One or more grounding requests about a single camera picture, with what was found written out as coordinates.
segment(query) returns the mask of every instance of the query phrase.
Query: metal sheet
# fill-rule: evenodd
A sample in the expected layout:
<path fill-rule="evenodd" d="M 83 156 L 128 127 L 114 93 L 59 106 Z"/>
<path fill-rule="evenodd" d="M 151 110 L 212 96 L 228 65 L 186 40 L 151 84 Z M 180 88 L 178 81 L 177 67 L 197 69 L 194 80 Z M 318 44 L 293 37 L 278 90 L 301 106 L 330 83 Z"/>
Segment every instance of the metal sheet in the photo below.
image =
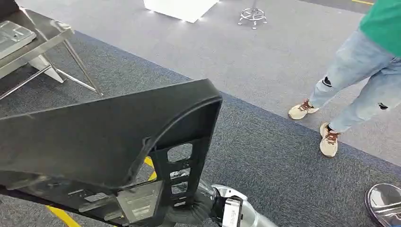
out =
<path fill-rule="evenodd" d="M 0 23 L 0 59 L 30 43 L 36 34 L 11 21 Z"/>

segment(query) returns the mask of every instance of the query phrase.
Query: gray carpet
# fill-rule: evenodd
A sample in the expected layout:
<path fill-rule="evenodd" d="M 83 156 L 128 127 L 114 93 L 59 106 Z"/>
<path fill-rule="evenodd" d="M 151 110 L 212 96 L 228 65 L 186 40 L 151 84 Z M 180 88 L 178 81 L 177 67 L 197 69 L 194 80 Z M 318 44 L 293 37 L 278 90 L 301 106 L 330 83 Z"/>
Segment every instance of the gray carpet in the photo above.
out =
<path fill-rule="evenodd" d="M 237 24 L 240 10 L 253 0 L 221 0 L 195 24 L 149 13 L 142 0 L 17 0 L 186 77 L 209 78 L 219 90 L 283 117 L 309 97 L 338 47 L 357 28 L 363 14 L 349 10 L 369 8 L 351 0 L 305 1 L 258 0 L 268 23 L 254 31 L 249 23 Z M 340 92 L 297 123 L 317 130 L 340 114 L 363 85 Z M 394 152 L 401 144 L 399 119 L 401 106 L 353 127 L 340 141 L 401 166 L 401 152 Z"/>
<path fill-rule="evenodd" d="M 188 81 L 183 75 L 77 33 L 72 43 L 105 97 Z M 55 64 L 80 75 L 63 49 L 49 53 Z M 2 88 L 33 73 L 23 67 L 2 79 Z M 234 187 L 249 196 L 262 214 L 280 227 L 372 226 L 365 190 L 375 183 L 401 186 L 401 168 L 346 144 L 335 158 L 319 152 L 317 132 L 222 93 L 204 179 Z M 0 102 L 0 117 L 79 103 L 98 97 L 71 81 L 59 84 L 41 76 Z M 62 226 L 43 206 L 1 197 L 0 226 Z M 85 227 L 105 224 L 74 215 Z"/>

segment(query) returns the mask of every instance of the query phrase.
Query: metal stand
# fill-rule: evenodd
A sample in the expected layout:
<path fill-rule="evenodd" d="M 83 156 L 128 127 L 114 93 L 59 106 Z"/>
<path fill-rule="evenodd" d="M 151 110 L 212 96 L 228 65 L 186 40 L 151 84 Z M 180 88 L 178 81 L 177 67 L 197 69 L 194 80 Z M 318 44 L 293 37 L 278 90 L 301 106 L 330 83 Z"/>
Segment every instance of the metal stand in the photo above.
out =
<path fill-rule="evenodd" d="M 257 0 L 253 1 L 253 5 L 251 8 L 242 10 L 240 18 L 239 18 L 239 22 L 238 22 L 239 25 L 242 25 L 243 19 L 253 21 L 253 27 L 252 27 L 253 30 L 256 30 L 256 23 L 259 20 L 263 20 L 263 23 L 267 24 L 267 19 L 266 19 L 265 13 L 264 13 L 264 11 L 262 11 L 256 7 L 256 1 Z"/>
<path fill-rule="evenodd" d="M 11 93 L 13 93 L 14 91 L 16 91 L 17 89 L 21 88 L 23 85 L 25 85 L 26 83 L 28 83 L 29 81 L 35 79 L 37 76 L 39 76 L 40 74 L 46 72 L 48 69 L 52 68 L 54 69 L 56 72 L 60 73 L 61 75 L 63 75 L 65 78 L 68 78 L 76 83 L 78 83 L 79 85 L 88 88 L 91 91 L 94 91 L 96 93 L 98 93 L 100 96 L 103 95 L 103 92 L 101 90 L 101 88 L 99 87 L 99 85 L 91 78 L 91 76 L 88 74 L 85 65 L 83 63 L 83 61 L 81 60 L 81 58 L 78 56 L 77 52 L 74 50 L 74 48 L 72 47 L 72 45 L 65 40 L 64 42 L 65 47 L 67 48 L 68 52 L 71 54 L 72 58 L 75 60 L 75 62 L 77 63 L 77 65 L 79 66 L 79 68 L 82 70 L 82 72 L 84 73 L 85 77 L 88 79 L 88 81 L 90 82 L 90 84 L 92 85 L 89 86 L 88 84 L 80 81 L 79 79 L 70 76 L 69 74 L 61 71 L 60 69 L 56 68 L 52 62 L 49 60 L 49 58 L 46 56 L 45 53 L 42 53 L 41 57 L 47 61 L 49 63 L 49 65 L 47 65 L 45 68 L 39 70 L 38 72 L 36 72 L 34 75 L 30 76 L 29 78 L 27 78 L 26 80 L 22 81 L 21 83 L 19 83 L 17 86 L 13 87 L 12 89 L 10 89 L 9 91 L 5 92 L 4 94 L 0 95 L 0 100 L 4 99 L 5 97 L 7 97 L 8 95 L 10 95 Z"/>
<path fill-rule="evenodd" d="M 381 227 L 401 227 L 401 189 L 386 183 L 373 186 L 365 194 L 365 205 Z"/>

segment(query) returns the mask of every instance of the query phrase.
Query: yellow floor tape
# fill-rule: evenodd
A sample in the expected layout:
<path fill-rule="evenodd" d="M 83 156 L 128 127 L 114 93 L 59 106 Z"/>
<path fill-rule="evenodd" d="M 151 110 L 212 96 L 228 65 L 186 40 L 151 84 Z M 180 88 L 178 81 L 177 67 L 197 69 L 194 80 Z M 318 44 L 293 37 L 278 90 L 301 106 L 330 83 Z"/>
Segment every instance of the yellow floor tape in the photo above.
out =
<path fill-rule="evenodd" d="M 373 2 L 369 2 L 369 1 L 360 1 L 360 0 L 351 0 L 351 1 L 359 2 L 359 3 L 363 3 L 363 4 L 368 4 L 368 5 L 373 5 L 374 4 Z"/>
<path fill-rule="evenodd" d="M 51 206 L 46 206 L 53 214 L 55 214 L 57 217 L 59 217 L 60 220 L 62 220 L 68 227 L 80 227 L 80 225 L 74 221 L 65 211 L 54 208 Z"/>
<path fill-rule="evenodd" d="M 150 157 L 146 157 L 144 160 L 145 164 L 155 168 L 153 166 L 152 159 Z M 150 175 L 148 181 L 152 181 L 157 178 L 156 171 L 153 171 L 152 175 Z M 81 227 L 74 219 L 72 219 L 65 211 L 54 208 L 51 206 L 46 206 L 53 214 L 55 214 L 60 220 L 62 220 L 68 227 Z"/>

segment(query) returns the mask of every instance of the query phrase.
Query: dark gray carpet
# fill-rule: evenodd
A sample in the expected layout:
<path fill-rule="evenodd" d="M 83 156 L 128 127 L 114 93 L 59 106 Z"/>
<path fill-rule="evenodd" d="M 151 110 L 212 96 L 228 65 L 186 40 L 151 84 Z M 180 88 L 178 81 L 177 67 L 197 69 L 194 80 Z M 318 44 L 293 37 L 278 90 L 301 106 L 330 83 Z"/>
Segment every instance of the dark gray carpet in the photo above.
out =
<path fill-rule="evenodd" d="M 189 80 L 80 33 L 72 43 L 106 97 Z M 61 48 L 49 56 L 62 70 L 80 75 Z M 1 89 L 27 72 L 34 70 L 23 67 L 2 79 Z M 363 202 L 365 190 L 381 182 L 401 186 L 400 167 L 346 144 L 340 144 L 335 158 L 325 158 L 317 132 L 230 95 L 223 97 L 203 177 L 247 194 L 253 206 L 280 227 L 372 226 Z M 58 84 L 41 76 L 1 100 L 0 117 L 96 98 L 71 81 Z M 42 206 L 1 199 L 0 226 L 62 226 Z M 85 227 L 105 226 L 74 218 Z"/>

